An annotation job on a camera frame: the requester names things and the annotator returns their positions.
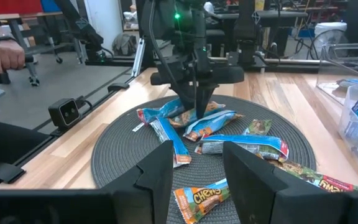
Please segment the wooden table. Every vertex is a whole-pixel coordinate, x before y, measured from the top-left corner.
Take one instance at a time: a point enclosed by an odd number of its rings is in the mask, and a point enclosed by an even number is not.
[[[109,123],[125,111],[156,98],[175,95],[168,85],[151,86],[154,68],[144,71],[28,162],[14,184],[0,189],[92,189],[91,155],[96,140]],[[309,140],[317,170],[358,185],[358,165],[337,133],[341,107],[317,88],[317,75],[247,73],[242,83],[221,85],[214,94],[235,96],[266,106],[297,126]]]

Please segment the round black placemat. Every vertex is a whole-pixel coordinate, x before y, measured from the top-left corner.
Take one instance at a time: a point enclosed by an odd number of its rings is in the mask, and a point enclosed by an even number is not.
[[[106,128],[98,139],[92,155],[92,175],[98,187],[125,173],[160,144],[151,126],[143,126],[136,132],[132,131],[140,124],[136,109],[159,108],[174,98],[174,96],[165,97],[136,106]],[[280,137],[288,143],[289,160],[316,169],[309,142],[285,118],[263,106],[230,96],[214,95],[212,100],[224,103],[227,109],[244,115],[243,118],[230,122],[216,134],[241,134],[253,119],[272,119],[273,125],[268,134]],[[184,129],[178,130],[180,136],[183,132]],[[203,187],[225,178],[222,155],[196,154],[194,153],[196,144],[185,138],[182,140],[190,152],[192,161],[188,166],[174,169],[173,190],[182,187]],[[171,194],[168,223],[184,223],[173,194]],[[213,208],[200,223],[239,223],[231,198]]]

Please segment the person's hand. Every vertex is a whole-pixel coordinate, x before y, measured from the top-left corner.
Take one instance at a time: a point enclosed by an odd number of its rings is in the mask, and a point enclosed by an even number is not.
[[[14,40],[0,41],[0,74],[3,70],[22,69],[24,67],[24,50]]]

